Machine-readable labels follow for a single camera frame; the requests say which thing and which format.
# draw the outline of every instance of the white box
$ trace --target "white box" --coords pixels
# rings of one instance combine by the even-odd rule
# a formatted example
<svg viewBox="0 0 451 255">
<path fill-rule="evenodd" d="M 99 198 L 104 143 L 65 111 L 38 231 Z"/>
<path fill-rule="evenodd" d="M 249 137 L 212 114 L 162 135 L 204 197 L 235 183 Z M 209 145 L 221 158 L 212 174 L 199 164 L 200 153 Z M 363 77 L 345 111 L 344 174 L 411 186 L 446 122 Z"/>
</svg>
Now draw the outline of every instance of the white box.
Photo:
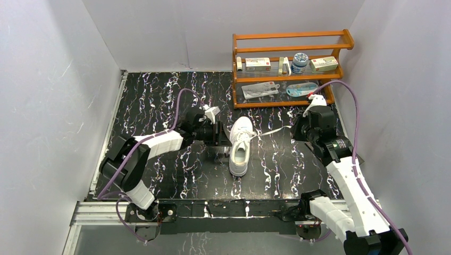
<svg viewBox="0 0 451 255">
<path fill-rule="evenodd" d="M 243 70 L 243 64 L 241 62 L 241 57 L 237 57 L 237 71 Z"/>
<path fill-rule="evenodd" d="M 271 61 L 268 57 L 246 58 L 246 71 L 269 71 Z"/>
<path fill-rule="evenodd" d="M 335 57 L 323 57 L 310 60 L 310 69 L 312 69 L 313 73 L 335 70 L 337 66 L 338 61 Z"/>
</svg>

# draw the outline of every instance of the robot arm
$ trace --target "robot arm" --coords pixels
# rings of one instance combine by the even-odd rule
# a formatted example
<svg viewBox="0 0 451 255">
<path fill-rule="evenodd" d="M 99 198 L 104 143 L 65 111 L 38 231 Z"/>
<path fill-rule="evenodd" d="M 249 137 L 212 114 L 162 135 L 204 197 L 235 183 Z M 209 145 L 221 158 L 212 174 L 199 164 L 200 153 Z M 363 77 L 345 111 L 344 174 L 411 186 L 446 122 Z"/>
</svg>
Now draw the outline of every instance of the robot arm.
<svg viewBox="0 0 451 255">
<path fill-rule="evenodd" d="M 374 199 L 356 159 L 355 176 L 352 163 L 352 144 L 345 136 L 336 134 L 336 118 L 326 106 L 324 97 L 311 95 L 312 103 L 292 128 L 293 139 L 307 142 L 307 146 L 326 166 L 348 205 L 351 217 L 338 210 L 321 191 L 301 195 L 301 208 L 323 222 L 344 243 L 346 254 L 399 254 L 403 244 L 394 231 L 369 202 Z M 368 192 L 365 195 L 357 178 Z M 399 229 L 407 239 L 403 229 Z"/>
<path fill-rule="evenodd" d="M 141 180 L 147 161 L 169 151 L 186 148 L 194 140 L 203 141 L 209 146 L 231 146 L 220 121 L 216 120 L 218 107 L 190 109 L 177 128 L 141 143 L 114 180 L 131 201 L 143 211 L 143 215 L 153 218 L 156 207 L 155 197 Z M 115 138 L 112 148 L 103 159 L 99 171 L 108 179 L 117 172 L 126 155 L 139 141 L 150 135 L 131 137 L 120 135 Z"/>
</svg>

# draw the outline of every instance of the white backdrop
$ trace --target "white backdrop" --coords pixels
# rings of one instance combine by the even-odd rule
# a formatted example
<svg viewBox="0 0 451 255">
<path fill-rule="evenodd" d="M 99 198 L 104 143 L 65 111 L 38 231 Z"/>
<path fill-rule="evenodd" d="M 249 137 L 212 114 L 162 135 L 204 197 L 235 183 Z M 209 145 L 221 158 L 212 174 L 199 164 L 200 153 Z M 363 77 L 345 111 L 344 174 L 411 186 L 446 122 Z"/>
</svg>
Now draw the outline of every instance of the white backdrop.
<svg viewBox="0 0 451 255">
<path fill-rule="evenodd" d="M 233 33 L 346 29 L 364 0 L 83 2 L 121 69 L 221 71 L 232 69 Z"/>
<path fill-rule="evenodd" d="M 0 4 L 0 254 L 61 254 L 120 70 L 81 0 Z"/>
<path fill-rule="evenodd" d="M 358 153 L 374 195 L 414 254 L 449 254 L 451 3 L 365 1 L 342 64 L 361 105 Z M 349 93 L 335 88 L 348 134 Z"/>
</svg>

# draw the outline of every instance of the orange wooden rack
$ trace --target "orange wooden rack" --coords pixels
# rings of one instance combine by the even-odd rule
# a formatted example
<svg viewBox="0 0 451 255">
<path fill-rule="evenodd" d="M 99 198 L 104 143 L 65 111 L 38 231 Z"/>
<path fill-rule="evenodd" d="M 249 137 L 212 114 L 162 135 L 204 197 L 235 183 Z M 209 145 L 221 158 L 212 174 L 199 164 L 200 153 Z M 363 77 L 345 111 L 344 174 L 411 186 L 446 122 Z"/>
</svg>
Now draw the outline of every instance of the orange wooden rack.
<svg viewBox="0 0 451 255">
<path fill-rule="evenodd" d="M 238 40 L 253 40 L 253 39 L 274 39 L 274 38 L 295 38 L 295 37 L 330 37 L 338 36 L 339 39 L 335 44 L 324 45 L 298 45 L 298 46 L 274 46 L 274 47 L 253 47 L 253 48 L 238 48 Z M 312 73 L 308 67 L 302 74 L 292 74 L 291 76 L 277 76 L 277 71 L 271 71 L 270 73 L 260 72 L 256 75 L 255 72 L 237 71 L 236 58 L 240 54 L 244 53 L 268 53 L 268 52 L 286 52 L 286 51 L 306 51 L 306 50 L 332 50 L 330 55 L 310 56 L 309 59 L 315 59 L 320 57 L 334 56 L 339 60 L 339 54 L 341 49 L 352 49 L 354 47 L 354 39 L 350 35 L 347 29 L 339 31 L 315 31 L 315 32 L 298 32 L 298 33 L 267 33 L 259 35 L 236 35 L 233 34 L 233 105 L 234 108 L 249 108 L 249 107 L 277 107 L 277 106 L 295 106 L 295 105 L 308 105 L 309 102 L 304 101 L 278 101 L 278 102 L 259 102 L 259 103 L 239 103 L 237 102 L 237 84 L 238 83 L 259 83 L 266 81 L 301 81 L 301 80 L 319 80 L 321 83 L 328 82 L 332 79 L 343 78 L 343 69 L 340 64 L 333 71 L 327 71 L 322 73 Z M 270 58 L 271 64 L 278 66 L 279 58 Z M 326 100 L 328 104 L 334 103 L 332 90 L 330 87 L 324 89 Z"/>
</svg>

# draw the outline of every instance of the black marble floor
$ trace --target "black marble floor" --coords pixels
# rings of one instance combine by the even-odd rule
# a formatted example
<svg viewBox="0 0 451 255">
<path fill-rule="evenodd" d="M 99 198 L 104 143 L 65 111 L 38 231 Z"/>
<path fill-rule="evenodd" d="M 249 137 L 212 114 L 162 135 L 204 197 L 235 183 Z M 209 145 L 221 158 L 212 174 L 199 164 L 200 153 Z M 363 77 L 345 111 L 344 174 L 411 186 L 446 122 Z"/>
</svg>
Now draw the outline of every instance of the black marble floor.
<svg viewBox="0 0 451 255">
<path fill-rule="evenodd" d="M 248 116 L 258 133 L 292 125 L 296 115 L 305 109 L 235 110 L 231 80 L 230 72 L 129 73 L 109 145 L 121 133 L 146 135 L 169 128 L 182 88 L 195 90 L 210 106 L 219 106 L 220 120 L 229 131 L 240 116 Z M 189 93 L 183 94 L 180 102 L 182 115 L 189 107 L 199 106 L 197 98 Z M 324 190 L 331 198 L 341 198 L 332 177 L 302 142 L 290 139 L 288 129 L 255 138 L 251 145 L 248 171 L 241 178 L 230 174 L 222 149 L 195 142 L 184 150 L 149 160 L 144 183 L 157 198 L 289 199 L 316 189 Z M 106 183 L 100 176 L 96 192 Z"/>
</svg>

